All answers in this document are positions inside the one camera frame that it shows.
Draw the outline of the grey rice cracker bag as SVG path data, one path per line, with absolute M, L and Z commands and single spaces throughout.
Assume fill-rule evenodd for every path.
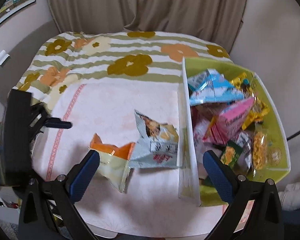
M 172 124 L 159 123 L 135 111 L 140 134 L 130 156 L 131 168 L 177 168 L 179 135 Z

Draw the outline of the white plastic bag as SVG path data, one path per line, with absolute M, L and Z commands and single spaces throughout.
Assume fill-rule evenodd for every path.
M 300 182 L 288 184 L 283 191 L 279 191 L 281 207 L 284 211 L 300 209 Z

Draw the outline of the dark green snack bar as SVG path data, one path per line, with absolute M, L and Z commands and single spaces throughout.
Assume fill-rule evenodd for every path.
M 232 140 L 229 140 L 220 157 L 220 161 L 233 170 L 242 152 L 243 148 L 241 146 L 239 146 Z

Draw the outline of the floral striped green quilt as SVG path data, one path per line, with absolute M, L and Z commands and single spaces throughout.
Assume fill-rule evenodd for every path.
M 89 35 L 67 31 L 47 40 L 14 88 L 32 93 L 52 111 L 75 83 L 150 81 L 179 83 L 183 57 L 230 62 L 220 45 L 197 37 L 162 31 Z

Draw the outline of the packaged waffle clear wrapper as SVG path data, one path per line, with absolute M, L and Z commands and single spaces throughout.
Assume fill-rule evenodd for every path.
M 254 170 L 262 170 L 267 162 L 267 130 L 256 129 L 253 135 L 252 162 Z

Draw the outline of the white wall socket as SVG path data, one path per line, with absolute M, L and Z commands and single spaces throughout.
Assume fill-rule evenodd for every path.
M 9 57 L 10 55 L 5 50 L 2 50 L 0 52 L 0 66 L 2 66 Z

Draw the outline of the green cardboard snack box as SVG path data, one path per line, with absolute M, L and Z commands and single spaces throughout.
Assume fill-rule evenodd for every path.
M 207 150 L 251 181 L 279 182 L 289 174 L 282 122 L 255 72 L 231 62 L 186 57 L 182 78 L 178 92 L 180 198 L 197 206 L 222 204 L 203 165 Z

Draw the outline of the blue white chip bag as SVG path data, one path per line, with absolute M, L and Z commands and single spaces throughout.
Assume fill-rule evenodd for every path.
M 207 69 L 187 79 L 191 91 L 190 106 L 205 103 L 228 103 L 244 99 L 244 94 L 235 88 L 215 69 Z

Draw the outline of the beige curtain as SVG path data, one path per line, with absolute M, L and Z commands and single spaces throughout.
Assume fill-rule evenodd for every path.
M 47 0 L 61 32 L 165 31 L 232 49 L 247 0 Z

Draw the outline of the yellow snack bag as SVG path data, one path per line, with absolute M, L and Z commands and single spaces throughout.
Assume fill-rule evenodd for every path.
M 242 130 L 246 130 L 253 122 L 263 122 L 263 118 L 269 113 L 270 108 L 258 97 L 256 85 L 252 81 L 248 80 L 247 73 L 242 72 L 239 76 L 232 79 L 230 83 L 235 88 L 241 90 L 246 99 L 253 98 L 254 100 L 253 106 L 241 126 Z

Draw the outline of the grey padded headboard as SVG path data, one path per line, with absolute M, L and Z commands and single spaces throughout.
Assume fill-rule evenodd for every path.
M 10 52 L 10 58 L 0 67 L 0 103 L 6 105 L 9 91 L 29 68 L 39 48 L 59 34 L 56 24 L 49 21 L 27 35 Z

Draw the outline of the orange cream snack bag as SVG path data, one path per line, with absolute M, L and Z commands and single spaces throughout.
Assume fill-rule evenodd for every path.
M 134 147 L 134 142 L 122 147 L 104 144 L 96 133 L 90 142 L 89 148 L 100 155 L 97 173 L 107 178 L 120 193 L 125 192 L 126 182 L 130 175 L 129 160 Z

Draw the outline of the pink snack bag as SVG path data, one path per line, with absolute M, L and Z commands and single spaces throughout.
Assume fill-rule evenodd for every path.
M 253 98 L 247 98 L 230 105 L 213 103 L 195 106 L 194 142 L 225 145 L 241 129 L 253 103 Z

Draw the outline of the brown white snack bag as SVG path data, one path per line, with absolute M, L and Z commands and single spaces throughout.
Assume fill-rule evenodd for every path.
M 249 133 L 242 131 L 238 134 L 236 144 L 242 148 L 242 153 L 239 156 L 237 164 L 240 170 L 247 174 L 252 167 L 252 144 L 253 140 Z

